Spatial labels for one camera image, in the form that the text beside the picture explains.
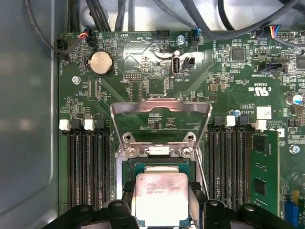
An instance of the black cable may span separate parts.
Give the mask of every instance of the black cable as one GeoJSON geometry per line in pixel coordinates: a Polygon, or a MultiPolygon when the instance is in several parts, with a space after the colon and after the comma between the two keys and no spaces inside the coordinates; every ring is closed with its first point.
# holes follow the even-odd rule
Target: black cable
{"type": "Polygon", "coordinates": [[[286,42],[278,37],[275,37],[274,40],[281,44],[287,45],[291,48],[305,48],[305,44],[294,44],[294,43],[286,42]]]}
{"type": "Polygon", "coordinates": [[[67,1],[67,32],[72,32],[72,0],[67,1]]]}
{"type": "MultiPolygon", "coordinates": [[[[279,0],[282,4],[287,4],[290,0],[279,0]]],[[[305,15],[305,5],[301,2],[297,3],[293,8],[299,11],[301,14],[305,15]]]]}
{"type": "Polygon", "coordinates": [[[134,0],[128,4],[128,31],[134,31],[134,0]]]}
{"type": "Polygon", "coordinates": [[[124,25],[124,16],[125,16],[125,9],[126,9],[126,0],[119,0],[119,12],[118,16],[116,17],[114,31],[122,31],[124,25]]]}
{"type": "Polygon", "coordinates": [[[102,26],[104,28],[105,31],[107,32],[111,32],[111,29],[110,29],[110,26],[108,24],[108,21],[107,21],[107,17],[105,15],[105,12],[100,4],[100,1],[99,0],[92,0],[93,2],[93,5],[101,19],[101,22],[102,22],[102,26]]]}
{"type": "Polygon", "coordinates": [[[94,7],[94,4],[93,4],[92,0],[86,0],[86,3],[87,3],[87,6],[90,10],[91,16],[94,20],[94,23],[95,23],[95,26],[96,26],[97,30],[99,32],[102,32],[103,31],[103,24],[102,24],[102,21],[101,21],[99,15],[97,14],[97,11],[95,10],[95,7],[94,7]]]}
{"type": "Polygon", "coordinates": [[[72,0],[72,22],[73,31],[80,32],[80,12],[78,0],[72,0]]]}
{"type": "Polygon", "coordinates": [[[27,10],[30,22],[31,22],[32,26],[34,27],[35,32],[41,38],[42,42],[46,46],[48,46],[51,50],[53,50],[54,52],[57,52],[59,54],[62,54],[62,55],[67,55],[67,54],[71,53],[76,48],[76,46],[81,42],[80,39],[75,40],[75,42],[67,50],[60,50],[58,48],[55,48],[53,45],[51,45],[48,42],[48,40],[44,37],[41,30],[39,29],[38,24],[37,24],[37,22],[35,20],[35,17],[34,17],[32,8],[31,8],[30,0],[24,0],[24,3],[25,3],[25,6],[26,6],[26,10],[27,10]]]}
{"type": "Polygon", "coordinates": [[[235,30],[232,24],[230,23],[227,14],[225,13],[224,0],[218,0],[218,13],[225,28],[227,30],[235,30]]]}
{"type": "Polygon", "coordinates": [[[182,16],[180,16],[179,14],[175,13],[173,10],[171,10],[171,8],[169,8],[167,5],[164,4],[164,2],[162,2],[162,0],[153,0],[154,3],[156,3],[156,5],[163,10],[165,13],[167,13],[168,15],[172,16],[173,18],[177,19],[178,21],[180,21],[181,23],[183,23],[184,25],[195,29],[196,25],[188,22],[186,19],[184,19],[182,16]]]}
{"type": "Polygon", "coordinates": [[[196,22],[197,26],[202,30],[202,32],[205,36],[207,36],[208,38],[213,39],[213,40],[223,41],[223,40],[234,39],[236,37],[242,36],[246,33],[257,30],[257,29],[263,27],[264,25],[275,21],[276,19],[281,17],[284,13],[286,13],[288,10],[290,10],[293,6],[295,6],[300,0],[292,0],[290,3],[284,5],[282,8],[280,8],[275,13],[271,14],[267,18],[255,23],[251,26],[248,26],[241,30],[230,31],[230,32],[223,33],[223,34],[217,34],[210,30],[210,28],[206,25],[206,23],[202,19],[193,0],[180,0],[180,1],[183,4],[186,11],[189,13],[189,15],[196,22]]]}

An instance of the sata port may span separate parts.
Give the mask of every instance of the sata port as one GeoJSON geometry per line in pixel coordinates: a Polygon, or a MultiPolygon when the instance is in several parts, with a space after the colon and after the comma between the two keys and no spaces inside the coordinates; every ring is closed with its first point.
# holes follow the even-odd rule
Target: sata port
{"type": "Polygon", "coordinates": [[[179,57],[172,58],[172,73],[180,72],[180,59],[179,57]]]}

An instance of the dimm slot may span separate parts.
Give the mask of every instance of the dimm slot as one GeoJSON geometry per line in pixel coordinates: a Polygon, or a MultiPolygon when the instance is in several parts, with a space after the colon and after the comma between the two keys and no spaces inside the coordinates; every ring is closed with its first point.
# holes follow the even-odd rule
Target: dimm slot
{"type": "Polygon", "coordinates": [[[225,173],[225,181],[226,181],[226,192],[225,192],[225,199],[226,199],[226,204],[229,208],[232,208],[232,202],[231,202],[231,197],[232,197],[232,190],[231,190],[231,180],[232,180],[232,172],[231,172],[231,130],[227,129],[225,132],[225,168],[226,168],[226,173],[225,173]]]}
{"type": "Polygon", "coordinates": [[[232,168],[232,183],[231,183],[231,187],[232,187],[232,209],[234,211],[238,210],[238,200],[237,200],[237,192],[238,192],[238,188],[235,189],[235,187],[237,187],[237,172],[238,172],[238,168],[237,168],[237,138],[236,138],[236,131],[233,131],[231,133],[231,138],[232,138],[232,160],[231,160],[231,168],[232,168]]]}
{"type": "Polygon", "coordinates": [[[226,186],[226,154],[225,154],[225,149],[226,149],[226,146],[225,146],[225,132],[222,131],[221,132],[221,149],[220,149],[220,170],[221,170],[221,177],[220,177],[220,180],[221,180],[221,194],[220,194],[220,200],[225,202],[225,193],[226,193],[226,190],[227,190],[227,186],[226,186]]]}
{"type": "Polygon", "coordinates": [[[214,158],[214,133],[213,132],[209,132],[209,139],[208,139],[208,164],[209,164],[209,190],[210,190],[210,196],[211,198],[215,198],[214,196],[214,187],[215,187],[215,183],[214,183],[214,162],[215,162],[215,158],[214,158]]]}

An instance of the electrolytic capacitor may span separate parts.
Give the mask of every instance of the electrolytic capacitor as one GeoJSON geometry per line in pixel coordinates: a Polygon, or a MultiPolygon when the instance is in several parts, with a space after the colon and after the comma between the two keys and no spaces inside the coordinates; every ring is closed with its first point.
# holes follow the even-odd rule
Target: electrolytic capacitor
{"type": "Polygon", "coordinates": [[[299,94],[295,94],[295,95],[290,95],[287,97],[286,99],[286,103],[290,106],[292,105],[300,105],[302,103],[302,96],[299,94]]]}

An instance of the motherboard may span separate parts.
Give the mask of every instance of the motherboard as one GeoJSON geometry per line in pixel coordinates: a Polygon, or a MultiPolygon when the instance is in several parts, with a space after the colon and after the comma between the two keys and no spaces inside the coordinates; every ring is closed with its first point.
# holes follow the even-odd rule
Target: motherboard
{"type": "MultiPolygon", "coordinates": [[[[278,36],[305,42],[302,31],[278,36]]],[[[76,33],[63,34],[58,45],[77,38],[76,33]]],[[[190,132],[198,136],[204,119],[200,151],[209,197],[234,210],[254,203],[303,228],[301,48],[253,34],[208,41],[197,31],[99,32],[95,42],[81,42],[60,59],[61,214],[78,204],[100,209],[122,197],[124,184],[145,174],[147,165],[166,165],[196,180],[198,168],[187,156],[144,159],[130,152],[119,171],[119,136],[132,133],[124,136],[126,141],[181,142],[190,132]],[[113,104],[151,99],[208,104],[213,109],[207,118],[188,111],[173,114],[163,107],[120,114],[114,122],[113,104]]]]}

